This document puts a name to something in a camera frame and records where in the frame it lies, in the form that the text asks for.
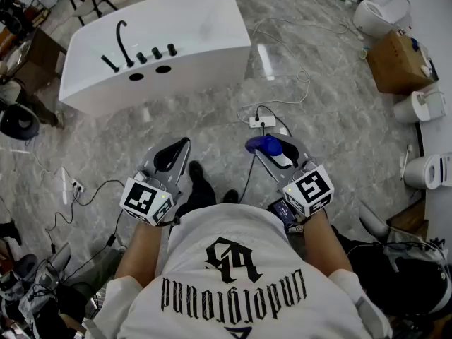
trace blue object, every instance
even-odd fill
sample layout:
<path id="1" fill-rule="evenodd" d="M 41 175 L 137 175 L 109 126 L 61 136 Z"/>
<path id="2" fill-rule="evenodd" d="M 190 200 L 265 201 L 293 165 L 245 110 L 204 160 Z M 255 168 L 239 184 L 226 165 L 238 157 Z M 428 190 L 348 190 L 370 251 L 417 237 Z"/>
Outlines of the blue object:
<path id="1" fill-rule="evenodd" d="M 255 153 L 256 149 L 263 151 L 271 156 L 279 156 L 283 153 L 283 147 L 278 139 L 272 136 L 259 136 L 248 140 L 245 148 L 250 153 Z"/>
<path id="2" fill-rule="evenodd" d="M 411 38 L 412 41 L 412 48 L 415 52 L 417 52 L 419 50 L 419 43 L 417 42 L 417 40 L 415 38 Z"/>

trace faucet handle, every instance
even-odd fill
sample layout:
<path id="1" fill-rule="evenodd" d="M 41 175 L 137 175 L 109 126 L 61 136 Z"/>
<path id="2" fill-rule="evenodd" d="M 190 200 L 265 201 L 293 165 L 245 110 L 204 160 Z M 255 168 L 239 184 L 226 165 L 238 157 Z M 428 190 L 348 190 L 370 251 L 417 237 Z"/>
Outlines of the faucet handle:
<path id="1" fill-rule="evenodd" d="M 162 57 L 162 54 L 158 51 L 158 48 L 153 48 L 153 54 L 157 60 Z"/>
<path id="2" fill-rule="evenodd" d="M 139 52 L 136 57 L 138 58 L 138 60 L 140 61 L 140 63 L 144 64 L 145 62 L 147 62 L 148 60 L 145 58 L 145 56 L 143 55 L 142 52 Z"/>
<path id="3" fill-rule="evenodd" d="M 177 54 L 176 48 L 174 48 L 173 44 L 168 44 L 168 52 L 172 57 Z"/>

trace fiducial marker cube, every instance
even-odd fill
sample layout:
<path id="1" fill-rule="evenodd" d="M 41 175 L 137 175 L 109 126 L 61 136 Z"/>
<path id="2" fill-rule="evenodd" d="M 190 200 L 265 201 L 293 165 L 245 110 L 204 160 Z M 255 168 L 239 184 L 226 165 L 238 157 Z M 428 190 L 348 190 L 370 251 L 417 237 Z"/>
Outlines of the fiducial marker cube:
<path id="1" fill-rule="evenodd" d="M 287 202 L 308 217 L 331 202 L 334 186 L 325 168 L 320 165 L 285 186 L 282 192 Z"/>
<path id="2" fill-rule="evenodd" d="M 174 205 L 172 194 L 128 178 L 119 204 L 137 220 L 156 226 Z"/>

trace white cable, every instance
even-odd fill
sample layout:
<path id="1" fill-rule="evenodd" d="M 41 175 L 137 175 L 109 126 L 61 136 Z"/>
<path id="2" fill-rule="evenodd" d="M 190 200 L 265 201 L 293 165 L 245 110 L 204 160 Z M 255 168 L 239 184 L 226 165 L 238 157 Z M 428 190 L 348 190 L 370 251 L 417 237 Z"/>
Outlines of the white cable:
<path id="1" fill-rule="evenodd" d="M 53 175 L 53 176 L 55 176 L 57 179 L 60 179 L 60 180 L 62 180 L 62 182 L 64 182 L 64 180 L 61 178 L 61 177 L 58 177 L 57 175 L 56 175 L 56 173 L 57 173 L 57 171 L 60 169 L 60 168 L 62 168 L 63 170 L 65 170 L 66 171 L 66 173 L 67 173 L 67 175 L 69 176 L 69 178 L 72 180 L 72 176 L 69 174 L 69 172 L 68 172 L 68 170 L 62 165 L 62 166 L 59 166 L 56 170 L 54 170 L 53 172 L 50 172 L 48 169 L 46 169 L 43 165 L 42 165 L 42 163 L 39 161 L 39 159 L 37 158 L 37 156 L 36 156 L 36 154 L 33 152 L 33 151 L 31 151 L 30 152 L 31 153 L 31 155 L 36 159 L 36 163 L 38 164 L 38 166 L 40 166 L 41 167 L 41 173 L 40 173 L 40 187 L 42 186 L 42 181 L 44 181 L 44 176 L 45 176 L 45 174 L 46 173 L 50 173 L 51 175 Z"/>
<path id="2" fill-rule="evenodd" d="M 434 91 L 434 92 L 430 92 L 429 94 L 426 94 L 424 97 L 427 98 L 427 97 L 429 97 L 429 96 L 432 95 L 432 94 L 442 94 L 442 95 L 444 95 L 443 92 L 440 92 L 439 90 L 436 90 L 436 91 Z"/>
<path id="3" fill-rule="evenodd" d="M 288 102 L 288 101 L 285 101 L 285 100 L 267 100 L 267 101 L 265 101 L 265 102 L 256 102 L 256 103 L 252 103 L 252 104 L 250 104 L 250 105 L 243 105 L 243 106 L 241 106 L 239 109 L 237 109 L 237 118 L 239 118 L 239 120 L 242 121 L 243 123 L 248 124 L 247 121 L 244 121 L 244 120 L 240 117 L 240 111 L 241 111 L 242 109 L 244 109 L 244 108 L 253 107 L 254 105 L 263 105 L 263 104 L 267 104 L 267 103 L 283 103 L 283 104 L 288 104 L 288 105 L 298 105 L 298 104 L 300 104 L 300 103 L 302 103 L 302 102 L 304 101 L 304 99 L 307 97 L 308 92 L 309 92 L 309 84 L 310 84 L 310 82 L 311 82 L 311 78 L 310 78 L 310 76 L 309 76 L 307 70 L 305 69 L 305 67 L 304 67 L 303 64 L 301 63 L 301 61 L 295 56 L 295 54 L 292 52 L 292 50 L 290 50 L 290 48 L 289 48 L 284 42 L 282 42 L 281 40 L 279 40 L 279 39 L 277 39 L 276 37 L 272 36 L 271 34 L 268 34 L 267 32 L 263 32 L 263 31 L 257 30 L 258 27 L 259 27 L 264 21 L 267 21 L 267 20 L 280 20 L 280 21 L 285 21 L 286 23 L 289 23 L 289 24 L 294 24 L 294 25 L 299 25 L 299 26 L 314 26 L 314 27 L 316 27 L 316 28 L 321 28 L 321 29 L 325 29 L 325 30 L 328 30 L 328 31 L 331 31 L 331 32 L 335 32 L 336 34 L 345 34 L 348 30 L 350 30 L 351 32 L 353 32 L 353 34 L 356 35 L 356 37 L 357 37 L 358 40 L 362 40 L 362 39 L 363 39 L 363 37 L 362 37 L 359 33 L 356 33 L 355 31 L 353 31 L 352 29 L 349 28 L 348 23 L 347 23 L 345 20 L 340 19 L 340 18 L 337 18 L 337 17 L 334 16 L 334 15 L 331 15 L 329 12 L 327 12 L 327 11 L 323 8 L 323 6 L 322 6 L 317 0 L 312 0 L 312 1 L 315 2 L 315 3 L 319 6 L 319 8 L 320 8 L 326 15 L 328 15 L 328 16 L 330 16 L 331 18 L 336 19 L 337 21 L 339 21 L 339 24 L 343 25 L 343 26 L 345 27 L 345 29 L 344 29 L 343 31 L 336 31 L 336 30 L 333 30 L 333 29 L 330 29 L 330 28 L 326 28 L 326 27 L 321 26 L 321 25 L 317 25 L 317 24 L 311 24 L 311 23 L 300 24 L 300 23 L 297 23 L 296 21 L 291 21 L 291 20 L 282 19 L 282 18 L 265 18 L 265 19 L 259 21 L 259 22 L 256 24 L 256 27 L 255 27 L 255 28 L 248 28 L 248 27 L 246 27 L 248 30 L 252 30 L 252 31 L 253 31 L 253 33 L 251 34 L 251 37 L 253 37 L 254 34 L 256 34 L 257 32 L 259 32 L 260 34 L 264 34 L 264 35 L 267 35 L 267 36 L 273 38 L 274 40 L 276 40 L 277 42 L 279 42 L 284 48 L 286 48 L 286 49 L 288 50 L 288 52 L 295 58 L 295 60 L 297 61 L 297 63 L 302 67 L 302 70 L 300 70 L 300 71 L 297 72 L 297 79 L 298 79 L 300 82 L 302 82 L 302 83 L 308 83 L 308 85 L 307 85 L 307 87 L 306 87 L 306 92 L 305 92 L 305 94 L 304 94 L 304 97 L 303 97 L 301 100 L 297 101 L 297 102 Z M 300 78 L 300 76 L 299 76 L 300 73 L 303 73 L 303 74 L 306 75 L 307 79 L 306 79 L 305 81 L 302 80 L 302 79 Z"/>
<path id="4" fill-rule="evenodd" d="M 237 110 L 237 117 L 238 117 L 243 123 L 245 123 L 245 124 L 248 124 L 248 122 L 247 122 L 247 121 L 244 121 L 244 120 L 240 117 L 240 111 L 241 111 L 242 109 L 248 108 L 248 107 L 253 107 L 254 105 L 264 105 L 264 104 L 267 104 L 267 103 L 283 103 L 283 104 L 286 104 L 286 105 L 298 105 L 299 103 L 303 102 L 303 100 L 307 97 L 308 92 L 309 92 L 309 84 L 310 84 L 310 82 L 311 82 L 311 78 L 309 77 L 309 74 L 308 74 L 307 70 L 305 69 L 305 67 L 303 66 L 303 64 L 301 63 L 301 61 L 295 56 L 295 54 L 292 52 L 292 50 L 290 50 L 290 48 L 289 48 L 284 42 L 282 42 L 281 40 L 275 38 L 273 35 L 268 34 L 267 32 L 263 32 L 263 31 L 259 31 L 259 30 L 255 30 L 255 29 L 251 29 L 251 28 L 247 28 L 247 29 L 248 29 L 248 30 L 253 30 L 254 32 L 259 32 L 259 33 L 264 34 L 264 35 L 267 35 L 267 36 L 269 36 L 269 37 L 272 37 L 274 40 L 276 40 L 277 42 L 279 42 L 285 49 L 287 49 L 288 52 L 289 52 L 289 53 L 294 57 L 294 59 L 297 61 L 297 63 L 302 67 L 302 69 L 299 70 L 298 73 L 297 73 L 297 79 L 298 79 L 300 82 L 302 82 L 302 83 L 308 83 L 308 85 L 307 85 L 307 87 L 306 87 L 306 92 L 305 92 L 305 94 L 304 94 L 304 97 L 303 97 L 301 100 L 299 100 L 298 102 L 287 102 L 287 101 L 285 101 L 285 100 L 278 100 L 278 99 L 275 99 L 275 100 L 267 100 L 267 101 L 265 101 L 265 102 L 256 102 L 256 103 L 251 103 L 250 105 L 243 105 L 243 106 L 241 106 L 241 107 Z M 307 79 L 306 79 L 305 81 L 302 80 L 302 79 L 300 78 L 300 76 L 299 76 L 300 73 L 303 73 L 303 74 L 306 75 Z"/>

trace power strip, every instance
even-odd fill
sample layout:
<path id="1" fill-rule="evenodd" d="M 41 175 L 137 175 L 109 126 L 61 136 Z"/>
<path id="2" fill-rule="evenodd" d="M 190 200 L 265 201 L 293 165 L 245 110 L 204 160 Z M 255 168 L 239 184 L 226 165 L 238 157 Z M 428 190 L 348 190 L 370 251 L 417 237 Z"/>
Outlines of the power strip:
<path id="1" fill-rule="evenodd" d="M 249 128 L 261 128 L 262 123 L 264 127 L 274 127 L 276 126 L 276 119 L 274 116 L 259 117 L 256 121 L 256 117 L 249 117 Z"/>
<path id="2" fill-rule="evenodd" d="M 81 183 L 76 179 L 72 179 L 72 189 L 76 196 L 79 191 L 80 193 L 83 193 L 85 191 L 85 187 L 82 186 Z"/>

